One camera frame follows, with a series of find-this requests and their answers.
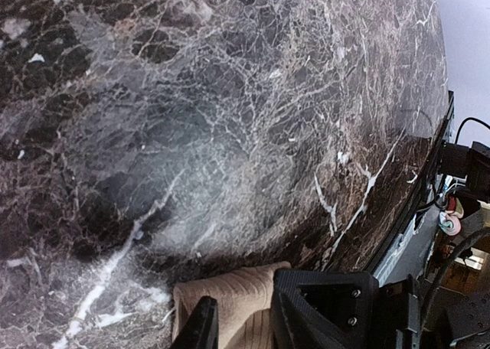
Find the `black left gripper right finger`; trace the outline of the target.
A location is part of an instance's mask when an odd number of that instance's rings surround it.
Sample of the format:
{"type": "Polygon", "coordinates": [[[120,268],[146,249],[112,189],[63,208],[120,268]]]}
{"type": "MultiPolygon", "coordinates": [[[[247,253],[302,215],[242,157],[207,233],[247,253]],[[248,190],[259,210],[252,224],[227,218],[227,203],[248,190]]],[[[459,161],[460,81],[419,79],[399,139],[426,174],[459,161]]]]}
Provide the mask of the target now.
{"type": "Polygon", "coordinates": [[[278,269],[270,325],[274,348],[415,348],[417,281],[278,269]]]}

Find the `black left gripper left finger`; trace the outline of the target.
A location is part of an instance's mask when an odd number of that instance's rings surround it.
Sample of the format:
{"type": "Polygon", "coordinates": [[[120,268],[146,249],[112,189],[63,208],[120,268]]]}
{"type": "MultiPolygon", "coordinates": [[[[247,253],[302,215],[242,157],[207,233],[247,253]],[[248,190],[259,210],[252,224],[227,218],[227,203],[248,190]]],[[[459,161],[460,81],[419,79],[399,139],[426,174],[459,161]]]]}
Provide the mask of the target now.
{"type": "Polygon", "coordinates": [[[174,349],[218,349],[218,341],[217,300],[203,296],[174,340],[174,349]]]}

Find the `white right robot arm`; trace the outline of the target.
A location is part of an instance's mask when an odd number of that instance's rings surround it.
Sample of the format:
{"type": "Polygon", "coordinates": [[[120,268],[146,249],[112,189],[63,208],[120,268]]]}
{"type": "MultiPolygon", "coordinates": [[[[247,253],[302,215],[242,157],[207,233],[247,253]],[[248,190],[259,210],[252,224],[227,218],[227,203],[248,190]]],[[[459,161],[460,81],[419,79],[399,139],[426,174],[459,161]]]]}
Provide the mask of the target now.
{"type": "Polygon", "coordinates": [[[465,180],[461,192],[471,199],[489,203],[489,147],[473,142],[470,147],[459,145],[459,136],[467,122],[476,122],[489,129],[489,124],[475,117],[462,121],[456,133],[456,142],[446,142],[443,146],[440,172],[465,180]]]}

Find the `brown ribbed sock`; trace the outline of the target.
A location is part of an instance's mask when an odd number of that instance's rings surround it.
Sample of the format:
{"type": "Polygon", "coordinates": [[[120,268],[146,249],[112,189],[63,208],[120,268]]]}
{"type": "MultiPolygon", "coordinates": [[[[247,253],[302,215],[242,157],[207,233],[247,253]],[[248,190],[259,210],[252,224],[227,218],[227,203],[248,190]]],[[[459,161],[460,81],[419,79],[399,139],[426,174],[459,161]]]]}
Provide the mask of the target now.
{"type": "Polygon", "coordinates": [[[173,289],[176,339],[203,296],[217,300],[219,348],[271,348],[270,307],[273,276],[288,262],[243,267],[219,276],[177,284],[173,289]]]}

